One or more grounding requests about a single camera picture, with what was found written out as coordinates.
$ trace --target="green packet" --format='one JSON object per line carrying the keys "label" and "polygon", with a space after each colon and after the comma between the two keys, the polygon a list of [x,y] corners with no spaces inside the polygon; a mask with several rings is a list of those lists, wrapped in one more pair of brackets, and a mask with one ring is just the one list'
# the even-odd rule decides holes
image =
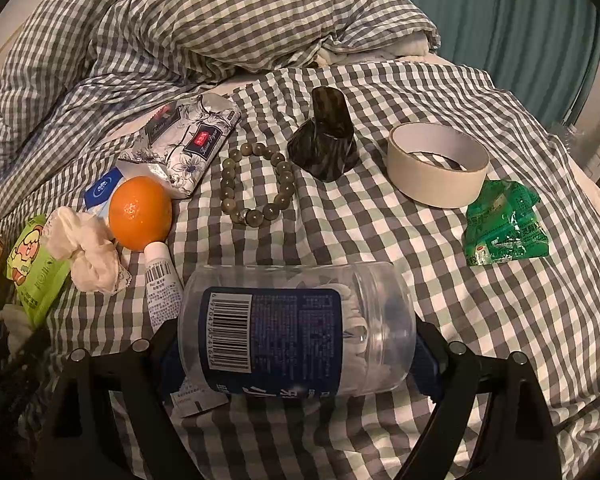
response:
{"label": "green packet", "polygon": [[5,274],[16,286],[18,298],[34,327],[42,324],[69,274],[69,261],[51,257],[40,244],[44,215],[30,218],[7,256]]}
{"label": "green packet", "polygon": [[467,208],[464,256],[480,266],[549,255],[549,238],[533,212],[538,194],[512,180],[485,180]]}

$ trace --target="barcode number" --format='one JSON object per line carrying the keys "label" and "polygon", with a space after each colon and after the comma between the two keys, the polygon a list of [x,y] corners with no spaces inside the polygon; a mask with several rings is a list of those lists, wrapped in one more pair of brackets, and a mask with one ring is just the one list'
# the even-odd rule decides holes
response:
{"label": "barcode number", "polygon": [[209,369],[251,373],[251,294],[212,292],[206,314]]}
{"label": "barcode number", "polygon": [[169,264],[167,262],[158,262],[157,264],[149,267],[146,272],[146,281],[147,283],[154,282],[155,280],[159,280],[163,278],[170,272]]}

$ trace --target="orange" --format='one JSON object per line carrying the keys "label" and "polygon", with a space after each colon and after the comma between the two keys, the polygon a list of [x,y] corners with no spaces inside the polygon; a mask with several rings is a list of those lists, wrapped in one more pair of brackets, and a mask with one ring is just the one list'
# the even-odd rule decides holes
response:
{"label": "orange", "polygon": [[123,182],[109,203],[111,233],[132,251],[144,251],[151,242],[163,242],[171,229],[171,216],[169,195],[148,176]]}

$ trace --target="bracelet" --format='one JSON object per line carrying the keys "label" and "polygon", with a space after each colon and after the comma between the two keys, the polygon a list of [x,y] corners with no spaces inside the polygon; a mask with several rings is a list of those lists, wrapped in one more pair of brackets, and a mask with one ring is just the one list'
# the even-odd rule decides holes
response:
{"label": "bracelet", "polygon": [[[238,208],[235,201],[235,168],[243,156],[263,156],[271,161],[271,165],[278,174],[278,194],[266,206],[259,209]],[[265,220],[275,220],[280,211],[285,210],[291,204],[291,199],[296,192],[294,186],[294,174],[291,171],[291,162],[285,160],[280,152],[274,152],[261,142],[249,144],[245,142],[239,150],[231,150],[229,158],[222,161],[222,212],[231,217],[234,224],[246,224],[249,227],[260,227]]]}

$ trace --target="gingham fabric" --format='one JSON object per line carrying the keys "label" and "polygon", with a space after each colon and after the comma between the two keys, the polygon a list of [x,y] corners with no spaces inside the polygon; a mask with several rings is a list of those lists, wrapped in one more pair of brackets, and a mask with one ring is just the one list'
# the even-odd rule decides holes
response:
{"label": "gingham fabric", "polygon": [[438,46],[409,0],[44,0],[0,75],[0,217],[156,102],[416,31]]}
{"label": "gingham fabric", "polygon": [[[124,60],[119,62],[123,73]],[[100,138],[124,119],[114,119],[111,112],[98,122],[92,110],[111,106],[130,117],[147,108],[151,96],[157,106],[178,90],[193,94],[193,86],[172,77],[149,81],[147,93],[140,84],[127,92],[125,82],[119,88],[77,84],[67,94],[77,95],[70,98],[76,101],[67,106],[62,104],[67,97],[62,98],[38,132],[48,128],[49,136],[54,133],[60,139],[56,150],[64,150],[58,146],[61,139],[79,137],[85,130]],[[329,184],[296,170],[298,195],[275,222],[259,229],[232,225],[220,208],[220,161],[245,141],[265,142],[284,152],[286,140],[309,116],[310,91],[318,85],[344,92],[359,163]],[[174,202],[168,245],[182,279],[206,263],[393,262],[416,312],[440,327],[447,340],[462,340],[483,355],[506,357],[522,350],[529,356],[556,426],[564,477],[573,478],[600,441],[600,218],[575,183],[562,145],[548,138],[509,93],[495,89],[487,74],[471,68],[400,62],[283,68],[229,97],[240,107],[240,123],[193,197]],[[65,115],[71,120],[63,120]],[[551,240],[550,256],[467,267],[464,210],[417,205],[386,179],[388,133],[410,121],[437,122],[471,134],[491,154],[490,178],[511,178],[535,189],[541,197],[538,218]],[[91,139],[88,149],[62,152],[64,161],[43,180],[36,180],[30,167],[13,170],[9,178],[26,184],[27,190],[0,186],[0,210],[10,211],[1,232],[13,240],[35,213],[59,205],[80,208],[84,190],[134,140]],[[57,155],[47,153],[36,160],[56,161]],[[263,206],[276,192],[267,161],[244,158],[239,175],[236,191],[246,207]],[[120,255],[133,276],[129,288],[109,297],[68,286],[49,315],[52,350],[43,387],[27,412],[33,430],[43,421],[62,359],[72,349],[84,347],[94,355],[117,352],[152,335],[144,262],[138,253],[120,250]],[[482,396],[476,400],[453,476],[468,464],[485,402]],[[142,476],[139,449],[117,397],[114,406],[129,461]],[[172,414],[172,421],[209,479],[384,479],[392,478],[404,462],[431,411],[432,404],[408,380],[391,393],[322,402],[234,397],[199,416],[180,420]]]}

